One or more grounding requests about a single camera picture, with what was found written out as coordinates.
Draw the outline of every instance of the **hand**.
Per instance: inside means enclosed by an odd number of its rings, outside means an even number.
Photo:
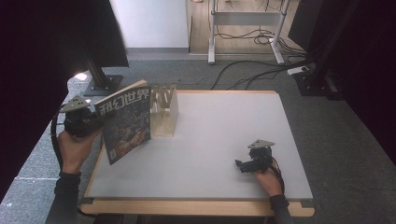
[[[76,138],[66,131],[59,134],[58,144],[64,162],[62,172],[67,174],[79,173],[82,163],[91,153],[93,140],[101,131],[102,129],[84,138]]]
[[[275,161],[273,161],[273,166],[277,169]],[[270,197],[283,194],[276,173],[272,169],[268,168],[265,172],[258,171],[254,175]]]

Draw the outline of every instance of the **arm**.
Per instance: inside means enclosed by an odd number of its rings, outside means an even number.
[[[273,170],[267,169],[265,172],[254,173],[262,188],[270,196],[271,207],[275,213],[277,224],[292,224],[293,219],[288,209],[289,203],[282,192],[279,180]]]
[[[93,140],[99,132],[101,130],[81,139],[68,132],[59,134],[58,143],[64,165],[56,182],[55,199],[46,223],[77,223],[79,170],[90,155]]]

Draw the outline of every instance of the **black metal base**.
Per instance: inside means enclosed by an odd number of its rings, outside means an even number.
[[[84,92],[84,96],[108,96],[118,90],[118,87],[122,81],[121,75],[106,75],[109,80],[105,87],[97,87],[93,80],[88,85],[87,90]]]
[[[343,100],[341,92],[328,82],[328,78],[323,86],[315,86],[312,85],[314,77],[311,73],[299,73],[293,77],[302,96],[326,96],[329,100]]]

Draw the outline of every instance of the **white tabletop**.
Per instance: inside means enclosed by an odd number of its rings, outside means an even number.
[[[248,145],[274,142],[289,200],[312,199],[283,105],[276,93],[177,93],[175,136],[156,137],[109,165],[102,153],[87,197],[259,200],[268,198],[254,175]]]

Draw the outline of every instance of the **wooden floor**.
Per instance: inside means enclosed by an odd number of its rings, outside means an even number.
[[[218,11],[279,11],[281,0],[219,0],[217,2]],[[289,29],[295,15],[295,11],[299,4],[299,0],[290,0],[287,17],[285,19],[281,38],[284,38],[288,45],[298,48],[291,40],[288,39]],[[204,0],[203,3],[191,2],[191,42],[190,54],[207,54],[210,28],[209,28],[209,9],[211,3],[209,0]],[[267,45],[259,45],[254,43],[254,39],[225,39],[219,33],[226,35],[246,35],[253,32],[249,37],[254,37],[259,34],[259,26],[218,26],[215,30],[216,34],[216,54],[266,54],[273,53],[271,47]],[[275,31],[275,27],[262,26],[262,30],[267,30],[271,33]]]

